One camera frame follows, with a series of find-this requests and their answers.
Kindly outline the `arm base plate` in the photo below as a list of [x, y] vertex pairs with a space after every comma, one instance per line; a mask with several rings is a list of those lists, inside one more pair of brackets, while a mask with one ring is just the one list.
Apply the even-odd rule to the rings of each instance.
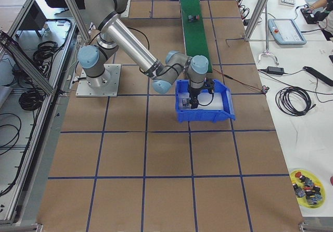
[[104, 64], [105, 71], [98, 78], [91, 78], [82, 70], [81, 77], [76, 89], [77, 97], [117, 97], [121, 64]]

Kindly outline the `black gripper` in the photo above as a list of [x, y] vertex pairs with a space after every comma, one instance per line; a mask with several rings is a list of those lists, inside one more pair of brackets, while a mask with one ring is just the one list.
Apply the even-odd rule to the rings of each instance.
[[198, 101], [198, 95], [201, 93], [201, 90], [203, 88], [203, 84], [197, 84], [193, 82], [189, 82], [188, 84], [188, 93], [190, 97], [190, 108], [191, 109], [196, 109], [198, 108], [199, 101]]

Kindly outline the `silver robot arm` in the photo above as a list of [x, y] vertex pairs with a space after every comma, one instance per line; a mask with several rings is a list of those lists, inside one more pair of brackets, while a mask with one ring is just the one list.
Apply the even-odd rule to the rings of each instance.
[[153, 88], [159, 94], [167, 93], [182, 72], [189, 79], [188, 92], [191, 108], [200, 103], [198, 95], [204, 89], [208, 59], [203, 55], [194, 57], [178, 51], [170, 51], [166, 64], [155, 58], [150, 51], [121, 21], [120, 14], [126, 10], [128, 0], [84, 0], [85, 9], [90, 19], [100, 31], [97, 45], [87, 45], [79, 51], [78, 59], [86, 73], [86, 79], [92, 87], [100, 80], [105, 84], [110, 75], [104, 63], [118, 48], [141, 68], [142, 73], [153, 80]]

